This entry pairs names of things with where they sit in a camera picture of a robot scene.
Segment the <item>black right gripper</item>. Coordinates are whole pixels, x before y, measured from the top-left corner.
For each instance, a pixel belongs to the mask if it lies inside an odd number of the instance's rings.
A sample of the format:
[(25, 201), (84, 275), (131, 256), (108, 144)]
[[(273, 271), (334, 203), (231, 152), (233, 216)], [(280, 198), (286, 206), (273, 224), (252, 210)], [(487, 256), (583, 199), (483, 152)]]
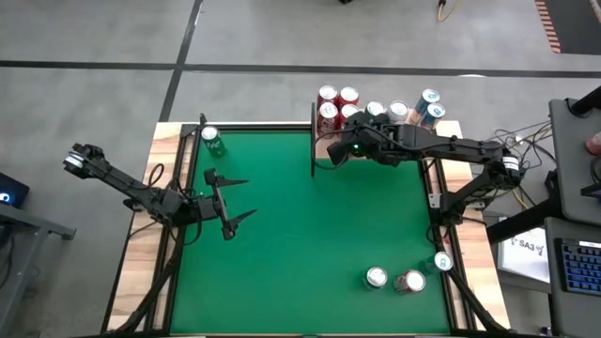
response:
[(396, 139), (401, 127), (387, 115), (354, 114), (347, 119), (346, 130), (348, 151), (354, 157), (365, 157), (390, 166), (417, 158), (416, 150), (402, 146)]

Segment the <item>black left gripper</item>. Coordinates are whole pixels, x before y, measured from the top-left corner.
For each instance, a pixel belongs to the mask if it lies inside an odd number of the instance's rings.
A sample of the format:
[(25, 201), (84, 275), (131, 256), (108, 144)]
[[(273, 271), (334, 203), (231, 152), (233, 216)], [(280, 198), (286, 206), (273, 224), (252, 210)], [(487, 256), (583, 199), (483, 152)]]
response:
[(248, 180), (235, 180), (225, 178), (224, 176), (217, 176), (217, 183), (211, 185), (212, 195), (200, 194), (195, 199), (198, 221), (202, 222), (219, 219), (222, 223), (222, 234), (224, 240), (233, 239), (235, 236), (235, 231), (239, 228), (239, 224), (244, 219), (256, 213), (256, 209), (252, 209), (229, 220), (225, 201), (221, 192), (221, 187), (234, 186), (244, 183), (248, 183)]

